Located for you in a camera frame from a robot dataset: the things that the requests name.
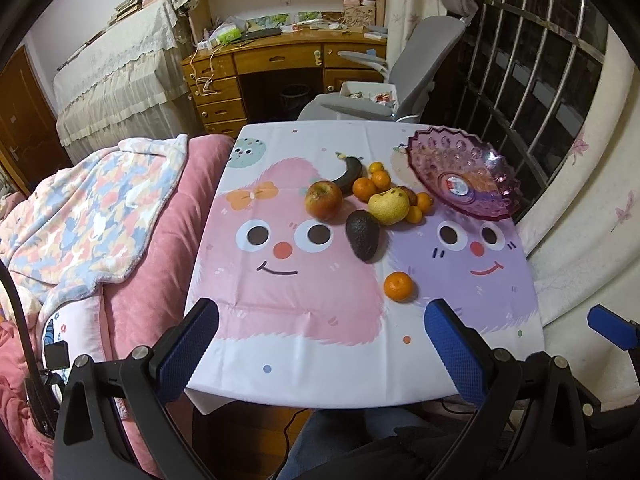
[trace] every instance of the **wooden floor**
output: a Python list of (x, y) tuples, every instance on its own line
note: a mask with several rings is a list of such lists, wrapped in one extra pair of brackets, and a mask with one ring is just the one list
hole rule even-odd
[[(264, 480), (285, 454), (284, 427), (298, 408), (277, 408), (236, 400), (209, 415), (194, 410), (193, 449), (217, 480)], [(287, 434), (295, 441), (309, 411)]]

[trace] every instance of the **apple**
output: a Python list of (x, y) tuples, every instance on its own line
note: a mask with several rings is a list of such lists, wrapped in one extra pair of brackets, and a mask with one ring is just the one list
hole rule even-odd
[(306, 192), (305, 209), (313, 218), (326, 222), (336, 216), (341, 207), (342, 192), (333, 182), (320, 180)]

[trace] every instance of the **person's leg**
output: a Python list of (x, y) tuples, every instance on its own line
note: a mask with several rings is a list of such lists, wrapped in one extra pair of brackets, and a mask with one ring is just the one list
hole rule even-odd
[(419, 416), (399, 406), (371, 408), (362, 411), (367, 434), (373, 440), (395, 435), (395, 428), (425, 428), (432, 426), (426, 420), (422, 420)]
[(292, 480), (366, 441), (361, 411), (317, 410), (300, 431), (277, 478)]

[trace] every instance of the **cartoon mouth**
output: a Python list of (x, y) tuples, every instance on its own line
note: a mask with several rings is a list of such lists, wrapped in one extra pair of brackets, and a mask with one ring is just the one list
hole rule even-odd
[(293, 276), (294, 274), (297, 274), (298, 271), (297, 270), (271, 270), (267, 268), (267, 262), (264, 261), (262, 262), (262, 265), (260, 267), (258, 267), (255, 270), (266, 270), (269, 274), (276, 274), (277, 276)]
[(494, 262), (494, 263), (495, 263), (495, 265), (491, 269), (487, 269), (487, 270), (470, 270), (469, 272), (471, 272), (472, 274), (474, 274), (476, 276), (486, 276), (486, 275), (491, 274), (492, 272), (494, 272), (494, 270), (504, 269), (504, 267), (501, 266), (501, 264), (499, 264), (498, 262)]

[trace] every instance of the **fruit bowl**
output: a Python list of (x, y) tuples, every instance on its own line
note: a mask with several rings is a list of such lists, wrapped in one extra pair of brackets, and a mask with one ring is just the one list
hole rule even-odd
[(520, 207), (520, 182), (512, 168), (477, 136), (430, 126), (409, 137), (406, 152), (416, 178), (461, 213), (501, 220)]

